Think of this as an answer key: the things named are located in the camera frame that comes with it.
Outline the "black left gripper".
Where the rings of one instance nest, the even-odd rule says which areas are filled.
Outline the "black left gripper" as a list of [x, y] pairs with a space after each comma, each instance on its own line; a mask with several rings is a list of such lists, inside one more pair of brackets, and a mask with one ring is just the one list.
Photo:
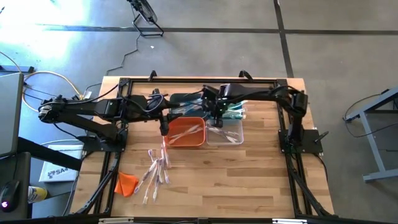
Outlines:
[[152, 98], [147, 101], [145, 108], [146, 112], [140, 114], [142, 121], [156, 120], [160, 117], [160, 133], [162, 136], [166, 136], [169, 133], [169, 124], [179, 118], [182, 113], [180, 112], [180, 106], [168, 105], [164, 106], [165, 100], [163, 98]]

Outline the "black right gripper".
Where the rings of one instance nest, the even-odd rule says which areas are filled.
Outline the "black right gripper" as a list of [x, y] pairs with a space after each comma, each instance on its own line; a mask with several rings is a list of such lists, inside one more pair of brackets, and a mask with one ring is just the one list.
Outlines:
[[[201, 90], [201, 99], [202, 100], [211, 100], [212, 109], [211, 115], [214, 118], [222, 118], [223, 114], [225, 114], [226, 110], [228, 109], [228, 105], [230, 102], [229, 96], [229, 89], [231, 88], [230, 83], [225, 83], [220, 85], [219, 88], [204, 86]], [[223, 120], [222, 119], [214, 119], [214, 127], [222, 128], [223, 127]]]

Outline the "blue toothbrush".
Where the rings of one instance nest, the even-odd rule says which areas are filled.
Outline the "blue toothbrush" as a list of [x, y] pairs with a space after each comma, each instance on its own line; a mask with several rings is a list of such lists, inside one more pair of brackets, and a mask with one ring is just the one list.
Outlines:
[[181, 113], [183, 116], [198, 116], [202, 113], [201, 106], [199, 105], [185, 105], [180, 108], [172, 109], [173, 114]]
[[201, 101], [186, 101], [180, 103], [180, 110], [190, 111], [190, 110], [201, 110], [203, 103]]
[[182, 111], [180, 110], [183, 116], [188, 116], [188, 117], [204, 117], [205, 113], [204, 111], [201, 110], [190, 110], [190, 111]]

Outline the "white toothbrush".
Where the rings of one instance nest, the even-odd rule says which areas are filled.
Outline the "white toothbrush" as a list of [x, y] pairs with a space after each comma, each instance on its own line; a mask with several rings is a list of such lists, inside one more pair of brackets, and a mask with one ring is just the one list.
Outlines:
[[222, 134], [218, 134], [218, 135], [226, 138], [229, 142], [232, 142], [232, 143], [239, 142], [239, 136], [224, 136]]

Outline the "teal plastic bin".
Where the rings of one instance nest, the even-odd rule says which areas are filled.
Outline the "teal plastic bin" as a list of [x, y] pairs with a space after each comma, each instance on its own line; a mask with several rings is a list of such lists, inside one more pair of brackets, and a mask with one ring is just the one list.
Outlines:
[[243, 119], [243, 104], [245, 104], [245, 101], [239, 101], [237, 103], [226, 103], [221, 98], [218, 98], [216, 99], [215, 112], [211, 114], [211, 117], [224, 119]]

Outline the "dark grey plastic bin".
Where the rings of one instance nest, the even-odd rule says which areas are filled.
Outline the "dark grey plastic bin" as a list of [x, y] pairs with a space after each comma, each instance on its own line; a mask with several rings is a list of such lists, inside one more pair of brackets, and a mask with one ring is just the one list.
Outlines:
[[170, 96], [169, 101], [171, 103], [176, 103], [176, 104], [180, 104], [180, 103], [183, 103], [186, 101], [201, 101], [201, 94], [196, 93], [196, 94], [189, 95], [188, 93], [174, 93]]

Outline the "clear plastic bin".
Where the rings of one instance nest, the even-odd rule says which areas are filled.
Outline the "clear plastic bin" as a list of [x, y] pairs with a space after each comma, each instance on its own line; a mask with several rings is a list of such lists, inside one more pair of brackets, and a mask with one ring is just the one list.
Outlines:
[[[206, 121], [206, 127], [212, 126], [213, 120], [208, 119]], [[226, 138], [219, 136], [211, 131], [206, 130], [206, 142], [210, 146], [234, 146], [240, 145], [244, 142], [243, 136], [243, 123], [239, 119], [225, 119], [223, 121], [223, 127], [220, 128], [225, 131], [233, 131], [239, 133], [239, 142], [232, 143], [229, 142]]]

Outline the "orange plastic bin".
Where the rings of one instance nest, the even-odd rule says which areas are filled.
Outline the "orange plastic bin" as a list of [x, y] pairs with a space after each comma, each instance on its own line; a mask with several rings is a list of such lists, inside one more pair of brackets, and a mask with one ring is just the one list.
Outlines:
[[205, 142], [205, 121], [200, 117], [181, 117], [169, 124], [165, 143], [169, 147], [198, 147]]

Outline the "orange cloth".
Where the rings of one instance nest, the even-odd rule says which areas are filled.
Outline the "orange cloth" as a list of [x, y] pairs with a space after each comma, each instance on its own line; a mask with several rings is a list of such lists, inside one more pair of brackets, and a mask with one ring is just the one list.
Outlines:
[[139, 179], [134, 175], [118, 172], [118, 181], [114, 188], [114, 193], [122, 195], [123, 197], [130, 197], [139, 182]]

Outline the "black floor fan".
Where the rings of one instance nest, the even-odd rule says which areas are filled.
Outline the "black floor fan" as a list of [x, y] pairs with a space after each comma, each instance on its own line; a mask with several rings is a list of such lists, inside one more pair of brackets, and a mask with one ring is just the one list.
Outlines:
[[[140, 36], [142, 37], [162, 37], [164, 35], [164, 30], [157, 23], [157, 16], [150, 6], [147, 0], [126, 0], [130, 6], [134, 16], [134, 20], [132, 21], [133, 27], [138, 31]], [[156, 34], [145, 34], [143, 30], [141, 30], [137, 26], [137, 21], [139, 18], [143, 18], [149, 25], [156, 26], [160, 32]]]

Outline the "white printed box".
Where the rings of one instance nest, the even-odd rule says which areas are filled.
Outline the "white printed box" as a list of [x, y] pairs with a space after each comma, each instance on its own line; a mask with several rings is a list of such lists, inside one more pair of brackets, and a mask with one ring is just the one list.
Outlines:
[[[68, 156], [81, 159], [83, 145], [49, 145], [49, 149], [60, 151]], [[55, 165], [51, 162], [44, 162], [40, 173], [39, 182], [69, 182], [75, 180], [78, 172], [67, 167]]]

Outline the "yellow can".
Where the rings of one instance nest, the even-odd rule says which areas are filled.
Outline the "yellow can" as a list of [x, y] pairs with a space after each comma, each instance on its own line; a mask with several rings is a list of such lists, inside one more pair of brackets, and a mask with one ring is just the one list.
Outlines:
[[47, 198], [48, 191], [42, 187], [29, 186], [28, 187], [28, 203], [41, 202]]

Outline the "black desk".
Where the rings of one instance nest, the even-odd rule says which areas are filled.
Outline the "black desk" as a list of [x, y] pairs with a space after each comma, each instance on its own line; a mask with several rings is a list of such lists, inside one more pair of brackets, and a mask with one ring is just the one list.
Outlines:
[[32, 157], [73, 170], [80, 170], [82, 163], [81, 159], [76, 159], [60, 151], [54, 151], [19, 137], [17, 151], [10, 156], [0, 157], [0, 190], [5, 183], [11, 180], [20, 182], [18, 206], [11, 212], [3, 212], [0, 209], [0, 222], [23, 220], [29, 217], [27, 196], [30, 185], [30, 160]]

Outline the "black computer mouse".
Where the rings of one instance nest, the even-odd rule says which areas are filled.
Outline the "black computer mouse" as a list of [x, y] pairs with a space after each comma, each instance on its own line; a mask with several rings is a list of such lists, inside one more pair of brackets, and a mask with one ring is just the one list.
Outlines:
[[0, 209], [3, 212], [11, 212], [18, 206], [19, 185], [18, 180], [11, 180], [0, 190]]

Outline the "white frame label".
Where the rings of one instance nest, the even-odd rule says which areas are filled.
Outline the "white frame label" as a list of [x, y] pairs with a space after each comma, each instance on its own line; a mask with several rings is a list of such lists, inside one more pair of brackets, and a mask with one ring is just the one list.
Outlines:
[[307, 220], [295, 218], [273, 218], [272, 224], [308, 224]]
[[132, 224], [134, 219], [131, 217], [111, 217], [111, 218], [100, 218], [98, 224]]

